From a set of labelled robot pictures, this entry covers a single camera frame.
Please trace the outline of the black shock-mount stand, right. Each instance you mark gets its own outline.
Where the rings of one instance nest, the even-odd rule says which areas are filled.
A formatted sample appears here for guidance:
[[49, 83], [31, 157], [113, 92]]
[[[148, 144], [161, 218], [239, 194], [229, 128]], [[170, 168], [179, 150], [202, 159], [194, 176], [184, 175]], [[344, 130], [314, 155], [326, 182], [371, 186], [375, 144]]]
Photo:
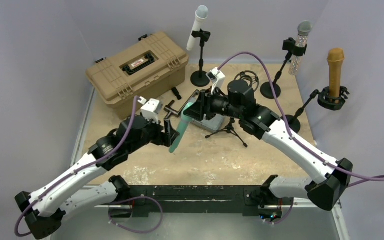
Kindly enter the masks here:
[[317, 98], [317, 103], [319, 106], [330, 111], [341, 110], [350, 92], [345, 86], [340, 86], [339, 88], [339, 97], [334, 97], [330, 95], [330, 88], [325, 87], [322, 91], [315, 89], [309, 96], [308, 100], [303, 104], [302, 107], [298, 108], [294, 115], [287, 114], [286, 120], [289, 124], [289, 127], [296, 133], [301, 130], [301, 123], [299, 117], [304, 113], [305, 108], [308, 104], [315, 98]]

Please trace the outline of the glitter silver microphone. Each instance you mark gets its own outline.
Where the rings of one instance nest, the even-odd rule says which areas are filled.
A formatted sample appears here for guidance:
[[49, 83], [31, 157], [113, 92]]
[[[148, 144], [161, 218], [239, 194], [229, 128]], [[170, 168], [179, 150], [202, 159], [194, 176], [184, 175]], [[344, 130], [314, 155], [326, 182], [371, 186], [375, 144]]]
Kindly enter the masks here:
[[296, 76], [298, 74], [302, 57], [304, 56], [307, 49], [308, 37], [312, 29], [313, 25], [308, 20], [301, 22], [297, 27], [298, 34], [295, 39], [295, 46], [293, 48], [288, 72], [291, 76]]

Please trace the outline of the gold microphone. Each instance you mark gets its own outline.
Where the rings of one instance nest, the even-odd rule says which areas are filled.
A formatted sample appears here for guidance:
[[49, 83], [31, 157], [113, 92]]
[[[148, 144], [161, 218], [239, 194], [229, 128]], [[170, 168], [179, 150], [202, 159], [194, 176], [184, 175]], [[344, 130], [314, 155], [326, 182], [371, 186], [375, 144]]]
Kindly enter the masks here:
[[329, 96], [333, 98], [340, 97], [342, 65], [345, 59], [342, 48], [332, 48], [327, 55], [329, 67]]

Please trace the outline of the mint green microphone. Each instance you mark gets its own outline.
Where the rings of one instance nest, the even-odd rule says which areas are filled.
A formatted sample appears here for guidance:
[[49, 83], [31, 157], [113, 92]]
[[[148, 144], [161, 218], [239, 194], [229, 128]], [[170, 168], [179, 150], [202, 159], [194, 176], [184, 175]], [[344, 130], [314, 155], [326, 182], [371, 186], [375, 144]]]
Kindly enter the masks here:
[[193, 120], [190, 116], [187, 116], [185, 114], [186, 110], [188, 110], [193, 104], [194, 104], [193, 102], [188, 102], [181, 112], [180, 122], [176, 129], [176, 131], [179, 133], [179, 136], [174, 140], [173, 144], [168, 149], [169, 153], [171, 154], [174, 153], [175, 150], [179, 147], [180, 142], [182, 141], [189, 124]]

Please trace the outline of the grey plastic case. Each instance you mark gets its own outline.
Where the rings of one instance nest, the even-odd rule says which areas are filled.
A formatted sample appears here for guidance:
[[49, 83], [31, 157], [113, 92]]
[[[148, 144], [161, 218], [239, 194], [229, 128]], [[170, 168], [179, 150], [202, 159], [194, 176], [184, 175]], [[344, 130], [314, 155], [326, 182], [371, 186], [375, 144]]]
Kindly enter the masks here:
[[214, 133], [214, 132], [221, 129], [221, 127], [225, 121], [225, 118], [226, 118], [225, 116], [217, 114], [211, 120], [204, 119], [202, 121], [198, 121], [198, 120], [193, 119], [191, 121], [191, 124], [197, 126], [198, 128], [201, 128], [205, 131], [208, 131], [210, 133]]

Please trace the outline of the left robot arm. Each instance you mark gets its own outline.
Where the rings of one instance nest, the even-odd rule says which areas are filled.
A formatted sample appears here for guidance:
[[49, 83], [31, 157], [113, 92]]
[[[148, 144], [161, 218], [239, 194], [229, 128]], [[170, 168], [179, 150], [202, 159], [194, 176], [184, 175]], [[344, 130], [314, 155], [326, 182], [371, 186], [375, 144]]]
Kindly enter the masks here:
[[70, 217], [89, 208], [116, 203], [134, 202], [131, 187], [120, 176], [114, 175], [106, 182], [89, 190], [82, 188], [92, 180], [126, 162], [131, 154], [148, 144], [167, 147], [173, 152], [185, 134], [188, 125], [179, 123], [172, 127], [171, 121], [163, 122], [142, 114], [128, 117], [119, 127], [97, 140], [77, 163], [46, 186], [33, 192], [22, 191], [15, 196], [21, 216], [15, 224], [19, 232], [24, 220], [36, 240], [54, 234]]

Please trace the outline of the tan plastic tool case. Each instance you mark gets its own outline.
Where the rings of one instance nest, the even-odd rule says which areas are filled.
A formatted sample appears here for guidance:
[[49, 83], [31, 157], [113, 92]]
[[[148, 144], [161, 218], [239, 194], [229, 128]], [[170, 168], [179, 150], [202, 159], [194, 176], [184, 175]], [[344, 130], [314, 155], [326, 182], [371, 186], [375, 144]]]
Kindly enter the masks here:
[[106, 106], [123, 120], [131, 115], [135, 96], [156, 99], [182, 84], [188, 63], [188, 53], [159, 31], [96, 61], [85, 75]]

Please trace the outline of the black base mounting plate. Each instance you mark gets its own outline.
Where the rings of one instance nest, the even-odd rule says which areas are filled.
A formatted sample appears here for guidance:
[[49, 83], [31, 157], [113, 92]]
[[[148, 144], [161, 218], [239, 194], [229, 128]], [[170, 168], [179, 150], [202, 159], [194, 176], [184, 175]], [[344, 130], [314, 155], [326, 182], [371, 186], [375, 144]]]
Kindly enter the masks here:
[[132, 185], [114, 203], [131, 206], [134, 218], [160, 212], [241, 214], [267, 221], [283, 216], [283, 201], [259, 185]]

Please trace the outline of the black round-base stand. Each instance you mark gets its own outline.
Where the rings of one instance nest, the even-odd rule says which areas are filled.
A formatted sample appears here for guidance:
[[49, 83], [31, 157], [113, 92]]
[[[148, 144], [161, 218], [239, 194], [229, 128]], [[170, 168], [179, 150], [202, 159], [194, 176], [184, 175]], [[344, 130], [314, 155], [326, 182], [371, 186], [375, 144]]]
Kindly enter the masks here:
[[206, 77], [206, 72], [203, 71], [204, 67], [204, 47], [205, 43], [208, 42], [210, 39], [211, 33], [209, 31], [199, 30], [199, 31], [193, 31], [191, 34], [194, 38], [200, 38], [199, 46], [200, 46], [200, 59], [199, 59], [199, 70], [192, 73], [190, 77], [190, 82], [195, 87], [205, 87], [209, 84], [210, 80]]
[[274, 80], [272, 81], [274, 91], [272, 91], [272, 88], [269, 82], [263, 83], [260, 87], [260, 93], [262, 94], [263, 97], [273, 100], [275, 97], [279, 97], [281, 95], [282, 90], [281, 90], [281, 87], [277, 84], [277, 82], [281, 78], [286, 64], [292, 58], [295, 43], [296, 43], [296, 40], [292, 37], [289, 37], [288, 39], [283, 41], [282, 50], [287, 51], [287, 54], [285, 56], [285, 60], [283, 61], [281, 68], [276, 73]]

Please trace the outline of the white microphone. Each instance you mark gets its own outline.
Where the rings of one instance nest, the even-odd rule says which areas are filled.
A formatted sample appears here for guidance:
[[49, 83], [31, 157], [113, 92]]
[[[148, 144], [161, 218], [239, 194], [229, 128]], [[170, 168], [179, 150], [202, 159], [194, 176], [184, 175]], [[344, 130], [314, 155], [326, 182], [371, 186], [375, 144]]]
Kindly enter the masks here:
[[187, 51], [192, 51], [195, 46], [195, 37], [193, 36], [194, 32], [199, 32], [201, 30], [202, 25], [207, 20], [209, 14], [208, 7], [205, 5], [200, 5], [195, 11], [195, 19], [190, 32], [190, 36], [186, 45]]

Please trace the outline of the small black cylinder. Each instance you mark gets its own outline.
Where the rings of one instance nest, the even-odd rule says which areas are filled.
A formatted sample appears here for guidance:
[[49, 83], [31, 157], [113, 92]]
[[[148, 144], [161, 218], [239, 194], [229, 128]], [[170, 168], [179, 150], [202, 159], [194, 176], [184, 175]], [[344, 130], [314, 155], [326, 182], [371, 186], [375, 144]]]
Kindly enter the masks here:
[[180, 92], [178, 91], [178, 89], [176, 87], [173, 87], [171, 89], [171, 92], [174, 94], [174, 96], [176, 97], [177, 100], [181, 100], [182, 99], [182, 96], [181, 96]]

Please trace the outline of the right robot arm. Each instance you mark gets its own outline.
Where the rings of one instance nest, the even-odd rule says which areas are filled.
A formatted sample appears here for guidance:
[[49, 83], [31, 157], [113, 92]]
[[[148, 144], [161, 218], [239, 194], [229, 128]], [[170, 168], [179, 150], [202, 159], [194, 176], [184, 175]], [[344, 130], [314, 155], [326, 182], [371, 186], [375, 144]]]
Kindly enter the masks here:
[[254, 89], [243, 80], [230, 82], [227, 94], [218, 87], [200, 91], [182, 115], [196, 121], [216, 115], [237, 119], [246, 133], [275, 147], [307, 173], [304, 178], [271, 176], [260, 191], [268, 204], [282, 198], [301, 198], [330, 211], [350, 184], [346, 172], [353, 170], [353, 164], [348, 159], [331, 157], [290, 130], [279, 115], [256, 102]]

